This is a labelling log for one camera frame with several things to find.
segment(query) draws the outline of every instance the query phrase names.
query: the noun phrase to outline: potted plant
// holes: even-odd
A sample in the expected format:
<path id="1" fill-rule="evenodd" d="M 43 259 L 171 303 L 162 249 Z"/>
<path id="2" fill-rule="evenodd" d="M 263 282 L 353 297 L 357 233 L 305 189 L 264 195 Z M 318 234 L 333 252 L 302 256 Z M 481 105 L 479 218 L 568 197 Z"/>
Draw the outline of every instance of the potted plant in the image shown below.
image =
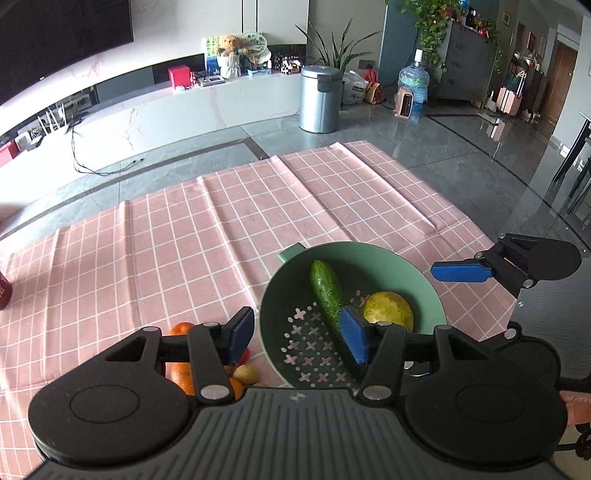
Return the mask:
<path id="1" fill-rule="evenodd" d="M 306 36 L 306 38 L 308 40 L 310 40 L 310 43 L 312 43 L 312 45 L 318 50 L 318 52 L 320 52 L 320 58 L 314 59 L 317 63 L 320 63 L 322 65 L 326 65 L 326 66 L 332 66 L 332 67 L 338 68 L 339 70 L 344 72 L 345 69 L 347 68 L 347 65 L 349 65 L 349 63 L 351 63 L 351 61 L 353 59 L 356 59 L 357 57 L 362 57 L 364 55 L 371 54 L 370 51 L 362 51 L 362 52 L 358 52 L 358 53 L 353 53 L 353 49 L 363 40 L 367 40 L 368 38 L 371 38 L 374 35 L 377 35 L 378 33 L 381 32 L 380 30 L 378 30 L 373 33 L 370 33 L 369 35 L 366 35 L 363 38 L 360 38 L 359 40 L 351 40 L 350 42 L 345 43 L 347 33 L 349 33 L 349 28 L 351 27 L 351 23 L 353 23 L 353 19 L 349 20 L 349 23 L 347 24 L 347 28 L 345 28 L 345 31 L 343 32 L 343 35 L 341 36 L 341 39 L 340 39 L 340 44 L 338 46 L 335 42 L 335 34 L 331 33 L 332 46 L 331 46 L 330 52 L 329 52 L 329 49 L 326 47 L 326 42 L 324 42 L 324 39 L 318 33 L 318 30 L 316 30 L 316 28 L 314 27 L 314 25 L 312 25 L 312 23 L 308 22 L 308 25 L 310 26 L 310 28 L 314 32 L 314 35 L 318 38 L 318 41 L 320 41 L 320 46 L 316 43 L 316 39 L 312 35 L 310 35 L 308 32 L 306 32 L 303 28 L 300 28 L 298 25 L 296 25 L 295 27 L 299 31 L 301 31 Z"/>

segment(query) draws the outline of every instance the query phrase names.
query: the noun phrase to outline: wooden door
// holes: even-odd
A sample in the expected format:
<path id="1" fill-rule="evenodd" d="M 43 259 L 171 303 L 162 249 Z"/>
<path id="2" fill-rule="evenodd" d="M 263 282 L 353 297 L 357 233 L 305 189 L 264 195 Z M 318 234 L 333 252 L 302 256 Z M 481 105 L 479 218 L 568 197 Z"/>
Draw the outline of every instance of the wooden door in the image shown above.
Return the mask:
<path id="1" fill-rule="evenodd" d="M 554 125 L 562 113 L 570 82 L 573 79 L 576 61 L 577 52 L 575 50 L 563 43 L 556 42 L 556 49 L 548 72 L 548 89 L 541 110 L 542 116 Z"/>

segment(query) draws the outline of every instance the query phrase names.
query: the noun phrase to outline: green colander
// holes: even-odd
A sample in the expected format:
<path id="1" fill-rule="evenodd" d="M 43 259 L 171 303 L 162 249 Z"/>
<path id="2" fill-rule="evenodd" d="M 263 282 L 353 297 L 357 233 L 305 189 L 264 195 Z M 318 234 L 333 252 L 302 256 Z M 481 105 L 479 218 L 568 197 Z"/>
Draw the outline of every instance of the green colander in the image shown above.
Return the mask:
<path id="1" fill-rule="evenodd" d="M 283 265 L 261 302 L 263 347 L 277 373 L 295 388 L 357 388 L 333 346 L 310 284 L 313 260 L 328 262 L 343 292 L 356 307 L 378 291 L 402 295 L 414 313 L 414 332 L 433 333 L 446 322 L 429 281 L 397 254 L 357 242 L 305 248 L 295 244 L 279 254 Z"/>

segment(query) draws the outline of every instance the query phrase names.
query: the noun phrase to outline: red box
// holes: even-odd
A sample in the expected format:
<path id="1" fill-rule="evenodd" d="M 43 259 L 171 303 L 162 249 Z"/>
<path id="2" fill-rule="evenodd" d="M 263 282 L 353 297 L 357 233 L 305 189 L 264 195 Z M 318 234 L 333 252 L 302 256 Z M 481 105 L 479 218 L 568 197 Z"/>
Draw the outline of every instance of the red box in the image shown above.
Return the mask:
<path id="1" fill-rule="evenodd" d="M 181 65 L 180 67 L 173 67 L 171 69 L 168 69 L 168 76 L 170 77 L 170 83 L 172 83 L 173 88 L 179 86 L 191 86 L 191 69 L 186 65 Z"/>
<path id="2" fill-rule="evenodd" d="M 14 140 L 4 144 L 0 147 L 0 167 L 6 165 L 20 152 L 18 151 L 17 143 Z"/>

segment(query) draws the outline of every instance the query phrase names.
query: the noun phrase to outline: yellow fruit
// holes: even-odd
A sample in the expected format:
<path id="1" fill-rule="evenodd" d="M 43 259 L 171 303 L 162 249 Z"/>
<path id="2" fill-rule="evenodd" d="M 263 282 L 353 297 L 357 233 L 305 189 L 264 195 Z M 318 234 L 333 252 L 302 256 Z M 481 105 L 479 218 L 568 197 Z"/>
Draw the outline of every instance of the yellow fruit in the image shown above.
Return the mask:
<path id="1" fill-rule="evenodd" d="M 369 323 L 392 322 L 409 332 L 414 328 L 413 311 L 404 298 L 391 291 L 374 293 L 363 304 L 363 317 Z"/>
<path id="2" fill-rule="evenodd" d="M 254 385 L 259 381 L 258 370 L 252 365 L 241 365 L 236 367 L 232 376 L 240 380 L 240 382 L 246 386 Z"/>
<path id="3" fill-rule="evenodd" d="M 234 390 L 234 400 L 240 400 L 242 394 L 244 393 L 244 385 L 240 383 L 240 380 L 236 380 L 235 378 L 230 378 L 230 385 Z"/>

